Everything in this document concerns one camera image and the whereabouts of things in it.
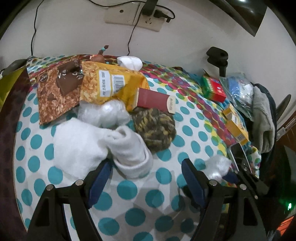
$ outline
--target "gray fabric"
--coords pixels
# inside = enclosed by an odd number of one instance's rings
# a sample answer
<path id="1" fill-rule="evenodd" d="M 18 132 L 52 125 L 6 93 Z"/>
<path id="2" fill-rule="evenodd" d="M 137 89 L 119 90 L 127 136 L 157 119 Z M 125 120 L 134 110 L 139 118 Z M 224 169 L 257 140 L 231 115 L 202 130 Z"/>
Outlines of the gray fabric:
<path id="1" fill-rule="evenodd" d="M 254 87 L 253 146 L 261 153 L 269 152 L 274 145 L 275 127 L 272 122 L 269 101 L 258 87 Z"/>

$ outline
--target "power cord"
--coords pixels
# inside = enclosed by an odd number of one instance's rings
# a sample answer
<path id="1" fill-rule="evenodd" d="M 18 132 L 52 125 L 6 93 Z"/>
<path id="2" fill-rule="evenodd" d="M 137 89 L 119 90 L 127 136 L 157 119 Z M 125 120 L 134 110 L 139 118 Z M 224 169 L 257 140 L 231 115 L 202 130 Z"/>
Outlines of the power cord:
<path id="1" fill-rule="evenodd" d="M 123 3 L 115 4 L 115 5 L 105 6 L 105 5 L 101 5 L 101 4 L 98 4 L 98 3 L 96 3 L 96 2 L 93 2 L 92 0 L 88 0 L 88 1 L 91 2 L 91 3 L 93 3 L 93 4 L 96 5 L 96 6 L 99 6 L 99 7 L 117 7 L 117 6 L 121 6 L 121 5 L 124 5 L 124 4 L 132 3 L 132 2 L 146 3 L 145 1 L 138 1 L 138 0 L 135 0 L 135 1 L 127 1 L 127 2 L 123 2 Z M 36 29 L 36 19 L 37 19 L 38 8 L 40 7 L 40 5 L 41 5 L 43 2 L 44 2 L 44 0 L 42 0 L 41 3 L 39 3 L 38 7 L 36 8 L 36 14 L 35 14 L 35 19 L 34 19 L 34 30 L 35 30 L 35 31 L 34 31 L 34 34 L 33 34 L 32 40 L 31 40 L 31 55 L 32 55 L 32 56 L 33 56 L 33 40 L 34 40 L 34 37 L 35 37 L 36 32 L 37 32 L 37 29 Z M 167 7 L 165 7 L 165 6 L 161 6 L 161 5 L 156 5 L 156 6 L 157 6 L 157 7 L 160 7 L 160 8 L 164 8 L 164 9 L 168 10 L 169 12 L 171 12 L 171 14 L 173 15 L 173 17 L 172 17 L 172 18 L 169 17 L 168 19 L 171 20 L 171 19 L 175 19 L 175 18 L 176 18 L 175 13 L 174 13 L 171 9 L 169 9 L 169 8 L 167 8 Z M 131 36 L 130 36 L 129 41 L 128 41 L 128 54 L 127 54 L 127 56 L 129 56 L 129 54 L 130 54 L 129 44 L 130 44 L 130 42 L 131 42 L 131 38 L 132 38 L 132 35 L 133 35 L 133 31 L 135 30 L 135 28 L 136 28 L 136 26 L 137 26 L 137 24 L 138 24 L 138 22 L 139 22 L 139 20 L 140 20 L 141 13 L 142 13 L 142 9 L 141 9 L 141 11 L 140 11 L 140 14 L 139 14 L 138 20 L 137 20 L 135 26 L 133 27 L 133 30 L 132 30 L 132 32 L 131 32 Z"/>

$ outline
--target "transparent plastic packaging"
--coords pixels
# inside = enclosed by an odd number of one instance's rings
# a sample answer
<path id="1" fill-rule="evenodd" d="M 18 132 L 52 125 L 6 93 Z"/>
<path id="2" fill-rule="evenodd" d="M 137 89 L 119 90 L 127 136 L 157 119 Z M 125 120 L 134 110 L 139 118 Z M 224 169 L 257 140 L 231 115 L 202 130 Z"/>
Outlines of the transparent plastic packaging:
<path id="1" fill-rule="evenodd" d="M 220 77 L 221 85 L 230 102 L 251 121 L 254 121 L 252 104 L 254 98 L 253 85 L 245 74 L 236 73 L 229 77 Z"/>
<path id="2" fill-rule="evenodd" d="M 221 183 L 222 177 L 224 177 L 231 166 L 231 160 L 222 155 L 212 156 L 205 162 L 206 169 L 202 172 L 207 176 L 209 180 L 213 179 Z"/>
<path id="3" fill-rule="evenodd" d="M 131 120 L 124 103 L 119 100 L 110 100 L 103 105 L 80 101 L 77 118 L 85 123 L 108 129 L 115 129 Z"/>

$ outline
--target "plastic wrap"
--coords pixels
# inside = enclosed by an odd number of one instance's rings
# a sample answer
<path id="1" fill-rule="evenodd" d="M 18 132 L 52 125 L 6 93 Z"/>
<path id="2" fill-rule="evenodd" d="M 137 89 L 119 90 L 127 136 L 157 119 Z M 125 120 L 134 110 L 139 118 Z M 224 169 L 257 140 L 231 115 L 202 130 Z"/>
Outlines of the plastic wrap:
<path id="1" fill-rule="evenodd" d="M 110 100 L 103 105 L 80 101 L 78 119 L 101 128 L 113 129 L 131 120 L 123 102 Z"/>
<path id="2" fill-rule="evenodd" d="M 254 90 L 253 85 L 246 79 L 245 74 L 237 73 L 230 77 L 220 77 L 220 82 L 227 98 L 234 107 L 251 121 L 254 121 L 252 112 Z"/>
<path id="3" fill-rule="evenodd" d="M 207 176 L 209 180 L 213 179 L 217 182 L 221 182 L 231 166 L 231 160 L 222 155 L 212 156 L 205 162 L 206 169 L 202 172 Z"/>

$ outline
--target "yellow snack bag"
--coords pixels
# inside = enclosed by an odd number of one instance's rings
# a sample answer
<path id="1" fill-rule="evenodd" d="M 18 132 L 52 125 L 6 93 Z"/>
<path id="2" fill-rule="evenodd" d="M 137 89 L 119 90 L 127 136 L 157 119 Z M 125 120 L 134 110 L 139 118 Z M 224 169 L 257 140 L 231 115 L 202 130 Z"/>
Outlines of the yellow snack bag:
<path id="1" fill-rule="evenodd" d="M 80 100 L 104 104 L 118 99 L 124 102 L 127 111 L 133 110 L 133 100 L 137 89 L 150 89 L 145 76 L 126 68 L 98 62 L 81 62 L 84 74 Z"/>

